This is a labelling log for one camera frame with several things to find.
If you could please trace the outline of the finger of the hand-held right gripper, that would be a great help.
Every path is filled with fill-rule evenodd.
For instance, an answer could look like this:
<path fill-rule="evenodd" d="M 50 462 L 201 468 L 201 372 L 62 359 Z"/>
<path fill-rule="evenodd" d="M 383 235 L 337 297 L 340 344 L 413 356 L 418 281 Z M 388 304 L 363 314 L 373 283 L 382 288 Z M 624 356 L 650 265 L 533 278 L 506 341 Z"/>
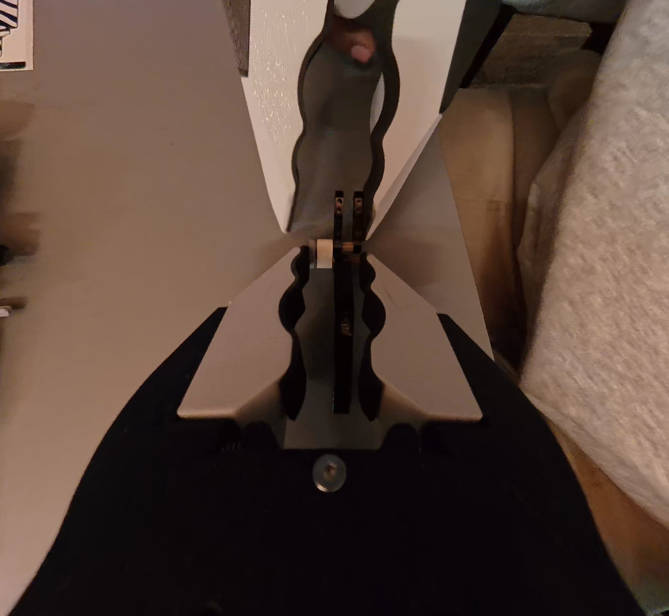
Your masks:
<path fill-rule="evenodd" d="M 405 184 L 441 119 L 441 100 L 467 0 L 399 0 L 391 48 L 399 100 L 383 138 L 384 169 L 373 198 L 371 236 Z"/>
<path fill-rule="evenodd" d="M 266 189 L 290 229 L 305 121 L 300 80 L 322 36 L 330 0 L 250 0 L 247 76 L 241 78 Z"/>

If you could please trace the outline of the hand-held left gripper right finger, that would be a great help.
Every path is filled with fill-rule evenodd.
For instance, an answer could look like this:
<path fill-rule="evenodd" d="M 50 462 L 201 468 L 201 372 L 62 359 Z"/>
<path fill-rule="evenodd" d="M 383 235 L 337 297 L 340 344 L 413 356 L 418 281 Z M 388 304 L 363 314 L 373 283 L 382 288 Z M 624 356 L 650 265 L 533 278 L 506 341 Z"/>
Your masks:
<path fill-rule="evenodd" d="M 396 425 L 481 421 L 437 310 L 372 254 L 358 278 L 358 448 L 379 449 Z"/>

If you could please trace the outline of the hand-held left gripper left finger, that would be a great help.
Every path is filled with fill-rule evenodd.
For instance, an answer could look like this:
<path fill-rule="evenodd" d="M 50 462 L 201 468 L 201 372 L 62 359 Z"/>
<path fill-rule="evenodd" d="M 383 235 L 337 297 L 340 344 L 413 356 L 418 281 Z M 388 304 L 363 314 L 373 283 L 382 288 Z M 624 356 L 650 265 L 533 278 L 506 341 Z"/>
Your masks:
<path fill-rule="evenodd" d="M 287 421 L 305 402 L 297 323 L 309 277 L 310 250 L 295 247 L 230 301 L 179 418 L 232 420 L 239 428 L 262 423 L 284 447 Z"/>

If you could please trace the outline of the black lego beam assembly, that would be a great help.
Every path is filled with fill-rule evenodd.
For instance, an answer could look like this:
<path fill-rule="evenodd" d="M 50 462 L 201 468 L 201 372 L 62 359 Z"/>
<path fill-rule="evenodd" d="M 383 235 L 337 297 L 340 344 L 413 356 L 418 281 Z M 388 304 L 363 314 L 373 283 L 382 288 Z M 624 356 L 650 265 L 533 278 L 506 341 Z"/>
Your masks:
<path fill-rule="evenodd" d="M 364 192 L 353 194 L 350 238 L 344 236 L 345 195 L 336 191 L 331 239 L 311 241 L 311 269 L 332 271 L 334 297 L 332 411 L 350 412 L 353 390 L 353 346 L 355 337 L 354 267 L 358 264 L 365 237 Z"/>

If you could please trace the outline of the person's right hand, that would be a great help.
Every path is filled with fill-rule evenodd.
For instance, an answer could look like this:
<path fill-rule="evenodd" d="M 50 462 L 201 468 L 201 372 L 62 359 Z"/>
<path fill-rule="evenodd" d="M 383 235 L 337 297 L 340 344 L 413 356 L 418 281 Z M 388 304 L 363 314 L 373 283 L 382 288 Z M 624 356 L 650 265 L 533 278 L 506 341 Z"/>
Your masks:
<path fill-rule="evenodd" d="M 377 50 L 372 31 L 356 20 L 333 16 L 324 42 L 360 65 L 370 63 Z"/>

